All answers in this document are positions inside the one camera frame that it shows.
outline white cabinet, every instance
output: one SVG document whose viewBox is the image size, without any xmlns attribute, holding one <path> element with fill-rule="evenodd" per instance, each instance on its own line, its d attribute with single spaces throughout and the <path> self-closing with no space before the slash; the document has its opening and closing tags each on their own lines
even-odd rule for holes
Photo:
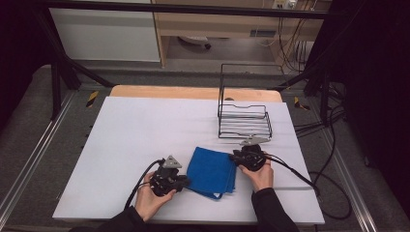
<svg viewBox="0 0 410 232">
<path fill-rule="evenodd" d="M 116 2 L 150 3 L 149 0 Z M 50 9 L 67 54 L 74 60 L 159 62 L 152 13 Z"/>
</svg>

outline white surface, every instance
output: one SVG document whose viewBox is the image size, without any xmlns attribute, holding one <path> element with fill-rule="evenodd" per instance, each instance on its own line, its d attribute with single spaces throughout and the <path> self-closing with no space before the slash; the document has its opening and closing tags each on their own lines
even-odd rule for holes
<svg viewBox="0 0 410 232">
<path fill-rule="evenodd" d="M 286 104 L 264 103 L 273 138 L 261 144 L 262 149 L 308 178 Z M 229 144 L 233 140 L 218 138 L 217 109 L 218 101 L 106 98 L 53 217 L 112 218 L 123 210 L 132 188 L 154 160 L 173 155 L 183 165 L 180 174 L 186 174 L 196 146 L 227 153 L 240 149 L 239 144 Z M 284 167 L 273 166 L 275 189 L 288 215 L 297 223 L 323 223 L 311 187 Z M 153 220 L 256 222 L 250 194 L 249 179 L 238 170 L 234 193 L 215 201 L 184 189 Z"/>
<path fill-rule="evenodd" d="M 151 3 L 149 0 L 99 2 Z M 67 54 L 77 60 L 159 62 L 152 13 L 50 9 Z"/>
</svg>

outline hand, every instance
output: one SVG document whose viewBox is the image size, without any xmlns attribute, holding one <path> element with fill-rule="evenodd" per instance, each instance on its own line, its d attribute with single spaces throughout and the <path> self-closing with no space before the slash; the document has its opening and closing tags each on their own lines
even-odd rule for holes
<svg viewBox="0 0 410 232">
<path fill-rule="evenodd" d="M 160 207 L 172 199 L 172 196 L 177 192 L 175 189 L 165 196 L 156 196 L 150 187 L 150 179 L 154 172 L 150 172 L 144 177 L 144 185 L 138 191 L 135 201 L 135 209 L 144 221 L 152 218 Z"/>
<path fill-rule="evenodd" d="M 270 160 L 266 159 L 265 164 L 255 172 L 249 171 L 243 165 L 239 165 L 239 168 L 250 178 L 255 192 L 266 188 L 272 188 L 274 186 L 274 169 L 271 167 Z"/>
</svg>

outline blue cloth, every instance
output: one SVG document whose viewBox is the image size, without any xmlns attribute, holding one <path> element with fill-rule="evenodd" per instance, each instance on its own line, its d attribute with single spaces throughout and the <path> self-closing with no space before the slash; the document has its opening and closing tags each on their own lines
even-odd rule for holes
<svg viewBox="0 0 410 232">
<path fill-rule="evenodd" d="M 220 199 L 235 188 L 236 165 L 227 153 L 196 147 L 187 170 L 188 189 Z"/>
</svg>

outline white table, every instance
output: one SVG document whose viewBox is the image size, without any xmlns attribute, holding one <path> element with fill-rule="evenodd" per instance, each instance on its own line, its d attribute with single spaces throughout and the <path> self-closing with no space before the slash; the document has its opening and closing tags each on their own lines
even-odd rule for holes
<svg viewBox="0 0 410 232">
<path fill-rule="evenodd" d="M 286 104 L 263 103 L 270 114 L 273 138 L 262 149 L 308 178 Z M 196 146 L 227 153 L 240 149 L 231 144 L 233 140 L 218 138 L 217 109 L 215 100 L 106 98 L 53 217 L 112 218 L 123 210 L 132 188 L 154 160 L 173 155 L 183 164 L 180 174 L 185 174 Z M 324 223 L 312 188 L 284 167 L 274 162 L 273 167 L 275 190 L 286 213 L 299 225 Z M 250 195 L 250 181 L 237 171 L 232 194 L 212 200 L 184 188 L 151 221 L 255 223 Z"/>
</svg>

